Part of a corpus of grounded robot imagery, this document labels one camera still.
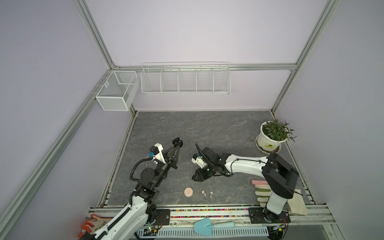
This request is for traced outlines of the black earbud charging case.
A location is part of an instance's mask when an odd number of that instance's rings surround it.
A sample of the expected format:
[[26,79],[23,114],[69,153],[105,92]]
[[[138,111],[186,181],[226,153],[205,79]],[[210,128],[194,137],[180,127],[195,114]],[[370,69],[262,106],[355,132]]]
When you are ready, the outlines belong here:
[[177,138],[173,139],[172,144],[175,148],[176,147],[181,148],[183,146],[183,141],[179,137],[177,137]]

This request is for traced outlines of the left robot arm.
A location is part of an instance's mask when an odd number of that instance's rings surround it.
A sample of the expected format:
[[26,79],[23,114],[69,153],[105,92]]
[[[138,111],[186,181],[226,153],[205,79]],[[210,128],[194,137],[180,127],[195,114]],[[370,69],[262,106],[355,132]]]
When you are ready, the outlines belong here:
[[[129,197],[128,204],[106,225],[95,233],[85,232],[81,240],[128,240],[147,223],[156,221],[157,205],[155,200],[159,195],[157,187],[168,176],[171,168],[176,169],[178,157],[183,141],[175,138],[173,146],[163,150],[161,144],[155,144],[150,148],[149,157],[139,160],[130,173],[130,180],[136,182],[136,186]],[[144,162],[153,161],[156,168],[145,168],[140,178],[133,177],[136,168]]]

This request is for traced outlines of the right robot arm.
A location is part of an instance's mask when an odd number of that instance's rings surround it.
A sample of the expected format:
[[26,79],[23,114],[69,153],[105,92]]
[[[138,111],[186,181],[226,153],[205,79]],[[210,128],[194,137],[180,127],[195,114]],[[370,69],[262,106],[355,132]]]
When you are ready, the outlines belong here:
[[299,173],[295,167],[276,153],[267,157],[251,158],[224,153],[219,155],[210,148],[200,149],[193,155],[192,162],[199,166],[192,177],[195,182],[203,182],[213,176],[231,178],[235,173],[243,173],[264,178],[271,188],[271,195],[261,216],[267,223],[277,223],[288,200],[296,193]]

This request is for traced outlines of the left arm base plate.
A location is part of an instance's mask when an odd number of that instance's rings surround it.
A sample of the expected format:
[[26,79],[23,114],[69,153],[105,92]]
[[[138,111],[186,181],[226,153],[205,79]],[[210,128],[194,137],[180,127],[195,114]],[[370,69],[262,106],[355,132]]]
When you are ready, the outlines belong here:
[[147,226],[168,226],[171,219],[170,209],[156,209],[149,214]]

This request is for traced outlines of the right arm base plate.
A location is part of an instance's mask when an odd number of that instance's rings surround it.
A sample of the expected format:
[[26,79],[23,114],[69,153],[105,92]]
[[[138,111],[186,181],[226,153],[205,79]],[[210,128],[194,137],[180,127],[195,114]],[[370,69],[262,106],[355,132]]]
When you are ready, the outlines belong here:
[[248,209],[252,224],[289,224],[291,219],[288,212],[275,214],[267,208],[253,207]]

